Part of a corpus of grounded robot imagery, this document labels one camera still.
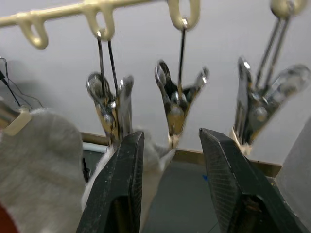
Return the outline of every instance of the white wall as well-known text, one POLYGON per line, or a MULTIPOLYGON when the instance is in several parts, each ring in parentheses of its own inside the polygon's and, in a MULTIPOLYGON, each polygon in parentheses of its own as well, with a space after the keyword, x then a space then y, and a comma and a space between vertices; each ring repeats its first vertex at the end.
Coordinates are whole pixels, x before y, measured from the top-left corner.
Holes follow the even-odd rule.
MULTIPOLYGON (((75 2, 1 0, 0 16, 75 2)), ((187 34, 183 72, 183 84, 189 84, 202 66, 210 69, 208 87, 194 103, 180 143, 181 148, 194 150, 201 150, 200 127, 229 133, 236 107, 238 57, 243 54, 255 73, 275 21, 268 0, 202 0, 201 5, 200 22, 187 34)), ((114 19, 112 43, 118 79, 127 74, 135 78, 133 124, 149 128, 157 142, 166 143, 167 124, 154 66, 158 59, 164 59, 172 79, 177 80, 180 32, 172 25, 165 2, 117 9, 114 19)), ((311 6, 290 24, 276 72, 294 63, 311 67, 310 22, 311 6)), ((18 27, 0 29, 0 56, 8 59, 12 80, 45 106, 68 117, 81 131, 103 134, 86 92, 86 78, 99 70, 96 39, 86 19, 69 17, 45 26, 49 36, 45 50, 29 44, 18 27)), ((104 43, 105 73, 112 85, 107 50, 104 43)), ((9 98, 4 90, 0 84, 1 94, 9 98)), ((310 97, 308 88, 279 112, 254 143, 252 159, 284 161, 311 114, 310 97)))

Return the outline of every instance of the cream plastic clip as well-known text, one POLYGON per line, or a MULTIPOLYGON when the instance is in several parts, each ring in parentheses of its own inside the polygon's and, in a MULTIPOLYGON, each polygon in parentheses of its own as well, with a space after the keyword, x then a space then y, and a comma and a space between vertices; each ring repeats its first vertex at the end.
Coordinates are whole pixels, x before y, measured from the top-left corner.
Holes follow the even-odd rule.
MULTIPOLYGON (((85 0, 83 3, 60 6, 45 10, 34 10, 21 12, 8 17, 0 18, 0 28, 18 25, 25 37, 38 49, 45 49, 48 45, 48 35, 44 27, 44 22, 49 19, 80 15, 86 16, 89 26, 95 36, 101 31, 101 40, 110 40, 115 32, 115 25, 112 12, 116 8, 152 2, 152 0, 85 0), (96 15, 102 12, 106 23, 106 28, 100 28, 96 15), (32 31, 34 26, 38 36, 32 31)), ((200 0, 189 0, 191 16, 188 17, 187 30, 192 29, 200 17, 200 0)), ((168 0, 171 20, 173 25, 183 29, 182 16, 179 11, 179 0, 168 0)))
POLYGON ((7 127, 2 129, 2 132, 9 135, 14 136, 19 131, 21 131, 30 121, 32 117, 28 110, 22 109, 18 117, 11 122, 7 127))
POLYGON ((245 156, 245 157, 248 157, 249 154, 251 153, 251 150, 252 150, 252 146, 251 145, 248 145, 247 143, 244 144, 244 145, 241 145, 238 141, 238 138, 237 136, 235 135, 234 133, 234 130, 232 128, 230 134, 229 134, 229 137, 236 142, 238 148, 240 149, 241 153, 245 156))

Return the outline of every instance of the drying rack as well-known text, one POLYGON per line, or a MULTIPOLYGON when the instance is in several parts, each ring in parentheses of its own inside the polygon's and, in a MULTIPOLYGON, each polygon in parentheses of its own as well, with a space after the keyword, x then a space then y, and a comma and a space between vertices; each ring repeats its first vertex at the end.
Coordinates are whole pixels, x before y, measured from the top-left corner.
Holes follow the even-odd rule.
MULTIPOLYGON (((48 35, 44 27, 45 21, 74 15, 85 15, 94 36, 98 36, 98 32, 101 32, 101 40, 108 41, 115 32, 113 11, 116 8, 155 1, 158 0, 85 0, 82 3, 45 10, 20 12, 15 15, 1 17, 0 28, 18 25, 32 45, 37 49, 45 49, 48 45, 48 35), (101 28, 97 22, 96 15, 99 12, 104 16, 105 28, 101 28), (32 26, 36 30, 37 35, 33 32, 32 26)), ((200 0, 189 0, 189 2, 190 16, 187 17, 187 30, 192 29, 200 17, 200 0)), ((179 0, 167 0, 167 4, 173 25, 177 29, 182 30, 184 24, 179 11, 179 0)))

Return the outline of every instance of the dark floor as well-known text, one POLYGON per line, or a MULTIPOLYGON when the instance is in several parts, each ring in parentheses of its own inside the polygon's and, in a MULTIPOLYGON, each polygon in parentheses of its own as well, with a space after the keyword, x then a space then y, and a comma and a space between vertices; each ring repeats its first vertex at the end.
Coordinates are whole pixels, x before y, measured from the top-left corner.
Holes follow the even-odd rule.
MULTIPOLYGON (((91 173, 100 157, 99 153, 85 151, 91 173)), ((220 233, 203 166, 170 164, 143 233, 220 233)))

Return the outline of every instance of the red object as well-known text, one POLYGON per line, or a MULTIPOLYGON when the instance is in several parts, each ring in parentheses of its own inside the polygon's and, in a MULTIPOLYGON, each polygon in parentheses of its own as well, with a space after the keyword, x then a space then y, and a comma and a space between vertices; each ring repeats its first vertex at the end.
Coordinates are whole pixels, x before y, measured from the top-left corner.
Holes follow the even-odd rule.
POLYGON ((18 233, 14 221, 1 204, 0 204, 0 232, 18 233))

